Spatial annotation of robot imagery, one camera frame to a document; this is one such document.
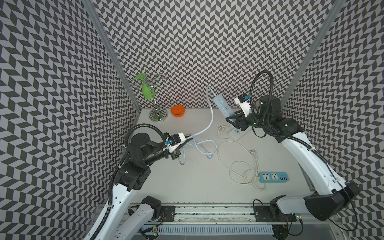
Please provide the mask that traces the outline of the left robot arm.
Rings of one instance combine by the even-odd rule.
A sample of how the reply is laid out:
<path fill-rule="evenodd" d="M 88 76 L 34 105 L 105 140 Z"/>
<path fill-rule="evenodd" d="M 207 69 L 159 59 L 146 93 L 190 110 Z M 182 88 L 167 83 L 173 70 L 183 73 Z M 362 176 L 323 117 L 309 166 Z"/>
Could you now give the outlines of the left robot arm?
<path fill-rule="evenodd" d="M 192 137 L 183 133 L 161 134 L 162 142 L 151 141 L 146 133 L 129 138 L 126 151 L 109 183 L 108 200 L 86 240 L 130 240 L 150 221 L 161 220 L 162 202 L 154 197 L 145 197 L 131 216 L 122 224 L 132 198 L 141 190 L 151 173 L 150 166 L 161 159 L 180 155 L 180 148 Z"/>

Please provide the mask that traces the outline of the pale blue power strip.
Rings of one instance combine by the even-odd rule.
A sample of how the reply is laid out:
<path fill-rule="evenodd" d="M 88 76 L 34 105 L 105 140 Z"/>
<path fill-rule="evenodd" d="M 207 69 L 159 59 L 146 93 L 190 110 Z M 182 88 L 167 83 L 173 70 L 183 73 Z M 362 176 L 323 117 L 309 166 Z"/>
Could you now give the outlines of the pale blue power strip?
<path fill-rule="evenodd" d="M 234 114 L 234 111 L 231 109 L 222 94 L 216 95 L 214 97 L 214 102 L 225 118 Z"/>

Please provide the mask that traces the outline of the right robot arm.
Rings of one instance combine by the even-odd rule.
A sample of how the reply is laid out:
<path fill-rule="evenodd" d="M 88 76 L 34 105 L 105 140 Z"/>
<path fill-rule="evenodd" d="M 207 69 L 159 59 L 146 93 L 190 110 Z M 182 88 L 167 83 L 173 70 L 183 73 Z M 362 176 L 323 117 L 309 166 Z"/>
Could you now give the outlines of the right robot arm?
<path fill-rule="evenodd" d="M 225 104 L 222 113 L 226 121 L 237 130 L 260 128 L 274 137 L 295 157 L 314 188 L 307 196 L 281 195 L 271 200 L 272 217 L 282 214 L 311 214 L 320 221 L 326 221 L 351 204 L 361 191 L 359 186 L 346 182 L 331 169 L 297 121 L 283 117 L 280 99 L 264 96 L 258 102 L 259 106 L 256 107 L 249 95 L 242 94 L 235 98 L 240 110 L 235 112 Z"/>

